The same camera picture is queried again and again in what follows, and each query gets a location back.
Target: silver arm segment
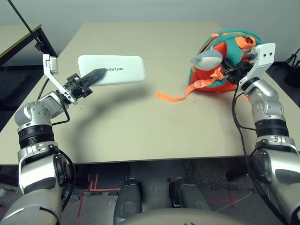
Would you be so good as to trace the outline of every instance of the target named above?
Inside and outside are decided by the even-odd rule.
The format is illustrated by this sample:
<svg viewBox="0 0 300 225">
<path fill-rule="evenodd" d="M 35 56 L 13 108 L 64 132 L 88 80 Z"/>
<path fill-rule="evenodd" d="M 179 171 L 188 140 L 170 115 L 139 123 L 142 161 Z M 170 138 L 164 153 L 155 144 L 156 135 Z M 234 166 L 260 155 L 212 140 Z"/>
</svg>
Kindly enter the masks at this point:
<svg viewBox="0 0 300 225">
<path fill-rule="evenodd" d="M 50 119 L 61 112 L 61 102 L 52 91 L 17 112 L 18 131 L 38 127 L 38 134 L 39 128 L 51 128 Z M 59 154 L 54 138 L 30 141 L 18 152 L 19 187 L 24 195 L 9 208 L 1 224 L 56 224 L 60 220 L 62 189 L 71 177 L 66 159 Z"/>
<path fill-rule="evenodd" d="M 252 106 L 257 134 L 257 151 L 250 159 L 250 165 L 256 179 L 270 188 L 283 216 L 292 224 L 299 222 L 300 156 L 294 140 L 289 137 L 284 108 L 277 92 L 259 79 L 262 74 L 253 76 L 255 73 L 251 72 L 258 65 L 262 73 L 270 66 L 264 55 L 274 57 L 274 54 L 270 55 L 273 53 L 270 48 L 273 45 L 275 48 L 275 44 L 264 45 L 257 46 L 259 51 L 255 52 L 257 58 L 254 66 L 240 81 L 240 88 L 244 90 Z"/>
</svg>

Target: beige table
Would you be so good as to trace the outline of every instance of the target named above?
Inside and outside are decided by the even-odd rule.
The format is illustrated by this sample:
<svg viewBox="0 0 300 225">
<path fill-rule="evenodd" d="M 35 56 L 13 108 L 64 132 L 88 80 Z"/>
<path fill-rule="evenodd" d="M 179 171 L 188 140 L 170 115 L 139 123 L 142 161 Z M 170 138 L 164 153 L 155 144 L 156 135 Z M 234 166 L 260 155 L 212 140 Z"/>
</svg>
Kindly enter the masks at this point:
<svg viewBox="0 0 300 225">
<path fill-rule="evenodd" d="M 139 55 L 143 83 L 92 87 L 93 94 L 69 108 L 71 121 L 54 126 L 55 141 L 76 163 L 119 162 L 167 158 L 229 157 L 242 155 L 239 133 L 231 114 L 233 92 L 195 92 L 185 101 L 169 103 L 154 98 L 155 91 L 182 96 L 188 85 L 190 59 L 211 33 L 215 22 L 141 22 L 84 24 L 59 56 L 61 83 L 78 73 L 82 54 Z M 299 148 L 300 110 L 268 76 L 279 93 L 291 137 Z M 45 78 L 25 99 L 36 99 Z M 47 91 L 54 90 L 48 84 Z M 242 125 L 254 127 L 250 103 L 237 102 Z M 54 121 L 64 120 L 60 115 Z M 0 164 L 17 164 L 17 126 L 13 118 L 0 134 Z M 255 132 L 245 131 L 248 153 Z"/>
<path fill-rule="evenodd" d="M 45 44 L 44 52 L 56 56 L 50 42 L 42 30 L 41 24 L 29 24 L 32 35 L 24 24 L 0 25 L 0 66 L 17 54 L 37 37 Z"/>
</svg>

